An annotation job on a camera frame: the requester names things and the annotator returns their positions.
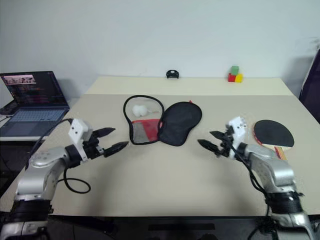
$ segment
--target laptop screen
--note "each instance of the laptop screen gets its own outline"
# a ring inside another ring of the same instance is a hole
[[[0,76],[20,106],[68,105],[52,71],[1,73]]]

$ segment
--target beige table surface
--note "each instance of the beige table surface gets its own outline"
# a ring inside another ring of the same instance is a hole
[[[122,108],[129,95],[85,94],[66,117],[84,119],[94,127],[114,127],[100,145],[108,147],[129,139],[129,127]],[[305,194],[302,205],[308,214],[320,214],[320,125],[292,95],[278,96],[181,96],[154,95],[167,108],[179,101],[192,100],[203,117],[186,143],[174,147],[162,142],[136,146],[99,157],[68,171],[68,177],[89,182],[88,194],[68,191],[59,183],[52,205],[56,215],[74,216],[257,216],[265,214],[261,193],[251,185],[245,167],[238,161],[216,158],[202,148],[197,139],[208,139],[212,130],[224,130],[236,116],[248,125],[262,119],[278,121],[291,131],[294,147],[286,157],[294,169],[297,188]],[[67,146],[69,126],[63,123],[44,142],[40,150]],[[255,143],[251,134],[248,143]],[[9,211],[17,179],[0,199],[0,210]],[[73,186],[80,190],[80,183]]]

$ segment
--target paddle handle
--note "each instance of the paddle handle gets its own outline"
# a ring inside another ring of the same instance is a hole
[[[274,147],[275,153],[278,156],[278,158],[280,158],[281,160],[287,160],[286,155],[282,149],[282,147],[280,146],[275,146]]]

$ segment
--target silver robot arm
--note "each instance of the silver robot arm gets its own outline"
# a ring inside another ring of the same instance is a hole
[[[55,195],[59,176],[89,159],[101,155],[108,157],[122,150],[128,144],[127,141],[116,143],[108,149],[99,146],[98,138],[114,130],[106,127],[93,131],[88,123],[75,118],[68,133],[72,145],[35,153],[18,182],[13,207],[2,227],[0,240],[45,235],[48,214],[53,212],[51,200]]]
[[[308,239],[315,240],[315,233],[308,215],[300,203],[297,193],[294,171],[287,161],[281,160],[271,149],[260,145],[245,144],[246,123],[243,118],[236,117],[226,125],[226,132],[210,132],[222,141],[221,147],[199,139],[201,146],[214,152],[218,157],[235,158],[243,162],[259,177],[271,208],[271,219],[278,227],[306,231]]]

